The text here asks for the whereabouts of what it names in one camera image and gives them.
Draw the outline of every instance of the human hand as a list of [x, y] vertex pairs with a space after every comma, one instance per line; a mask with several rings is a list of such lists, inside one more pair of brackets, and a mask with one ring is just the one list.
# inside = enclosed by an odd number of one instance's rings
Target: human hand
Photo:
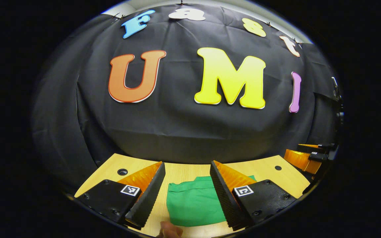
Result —
[[160, 234], [157, 235], [157, 238], [181, 238], [183, 234], [183, 229], [174, 226], [169, 221], [160, 222], [161, 229]]

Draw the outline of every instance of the letter m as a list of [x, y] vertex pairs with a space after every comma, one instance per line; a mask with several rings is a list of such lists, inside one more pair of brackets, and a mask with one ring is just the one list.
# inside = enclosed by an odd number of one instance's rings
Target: letter m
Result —
[[217, 93], [217, 80], [220, 82], [228, 104], [232, 105], [243, 86], [245, 94], [239, 99], [242, 107], [263, 109], [263, 60], [247, 56], [236, 70], [227, 54], [217, 48], [200, 48], [198, 55], [204, 58], [204, 76], [201, 91], [195, 94], [195, 101], [202, 104], [219, 104], [221, 95]]

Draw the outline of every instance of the wooden table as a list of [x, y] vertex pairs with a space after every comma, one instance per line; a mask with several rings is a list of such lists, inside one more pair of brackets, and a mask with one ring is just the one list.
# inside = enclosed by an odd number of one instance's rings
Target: wooden table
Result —
[[[114, 154], [83, 183], [74, 196], [79, 197], [104, 179], [119, 181], [154, 163], [156, 162]], [[310, 184], [300, 172], [279, 155], [226, 165], [247, 176], [254, 175], [257, 181], [270, 179], [295, 198], [299, 198], [302, 191]], [[275, 169], [275, 166], [280, 166], [281, 170]], [[119, 169], [127, 169], [127, 175], [118, 175], [117, 171]], [[210, 176], [210, 164], [165, 163], [165, 178], [146, 225], [140, 231], [130, 229], [146, 235], [158, 235], [160, 221], [170, 220], [166, 204], [168, 184], [193, 181], [199, 176]], [[226, 221], [206, 226], [180, 227], [183, 229], [183, 238], [209, 238], [234, 232], [227, 226]]]

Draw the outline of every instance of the letter u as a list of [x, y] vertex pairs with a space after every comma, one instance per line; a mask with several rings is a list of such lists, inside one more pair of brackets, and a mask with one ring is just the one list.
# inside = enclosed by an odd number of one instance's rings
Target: letter u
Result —
[[132, 54], [117, 56], [110, 62], [112, 65], [108, 91], [110, 96], [119, 102], [140, 102], [151, 96], [157, 83], [158, 65], [160, 59], [167, 53], [164, 50], [146, 51], [141, 55], [145, 60], [142, 82], [134, 89], [126, 86], [127, 66], [135, 58]]

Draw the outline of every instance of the green fabric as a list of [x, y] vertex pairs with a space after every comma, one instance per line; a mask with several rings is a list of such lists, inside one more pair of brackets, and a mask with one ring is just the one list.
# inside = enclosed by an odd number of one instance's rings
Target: green fabric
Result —
[[210, 176], [168, 184], [167, 209], [176, 226], [204, 226], [225, 221]]

